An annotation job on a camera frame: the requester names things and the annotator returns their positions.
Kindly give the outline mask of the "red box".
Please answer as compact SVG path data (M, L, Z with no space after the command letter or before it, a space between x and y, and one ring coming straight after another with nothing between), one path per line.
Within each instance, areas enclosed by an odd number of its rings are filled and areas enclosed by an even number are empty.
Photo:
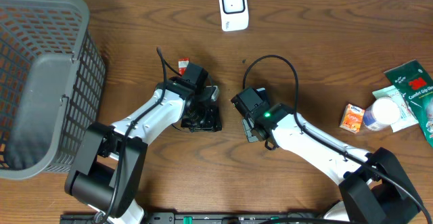
M188 64L189 64L189 58L179 58L179 60L178 60L178 70L179 70L179 74L181 76L183 76L183 74L185 73Z

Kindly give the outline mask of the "orange Kleenex tissue pack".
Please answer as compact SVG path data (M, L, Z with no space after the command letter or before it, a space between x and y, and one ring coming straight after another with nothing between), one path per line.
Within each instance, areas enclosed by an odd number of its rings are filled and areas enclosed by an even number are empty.
M364 113L364 109L352 104L347 104L342 120L340 121L340 128L352 133L358 133L363 122Z

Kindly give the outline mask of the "white cotton swab tub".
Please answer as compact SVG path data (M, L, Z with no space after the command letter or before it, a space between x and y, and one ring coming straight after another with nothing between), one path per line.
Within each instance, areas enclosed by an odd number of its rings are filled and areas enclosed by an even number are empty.
M371 131L381 131L401 118L398 104L390 97L381 97L366 109L363 124Z

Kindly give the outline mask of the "green 3M gloves package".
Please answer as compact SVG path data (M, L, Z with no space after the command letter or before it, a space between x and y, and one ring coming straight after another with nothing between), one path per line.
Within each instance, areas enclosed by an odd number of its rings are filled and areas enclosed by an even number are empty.
M417 61L412 60L384 72L403 96L419 126L432 145L432 78Z

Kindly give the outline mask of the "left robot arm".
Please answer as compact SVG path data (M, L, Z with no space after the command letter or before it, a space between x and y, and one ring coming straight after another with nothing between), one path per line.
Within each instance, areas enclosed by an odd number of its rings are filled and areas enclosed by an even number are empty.
M65 182L65 192L96 210L85 223L140 223L135 201L148 146L179 122L185 133L222 129L215 104L219 89L209 73L190 63L181 76L164 78L153 96L128 117L90 124Z

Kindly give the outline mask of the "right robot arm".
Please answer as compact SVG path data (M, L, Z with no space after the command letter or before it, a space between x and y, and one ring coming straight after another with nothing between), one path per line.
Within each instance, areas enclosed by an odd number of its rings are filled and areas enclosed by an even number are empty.
M232 98L250 142L298 155L328 176L341 201L322 219L351 223L408 223L423 203L397 157L348 145L314 127L285 104L270 106L264 89L244 89Z

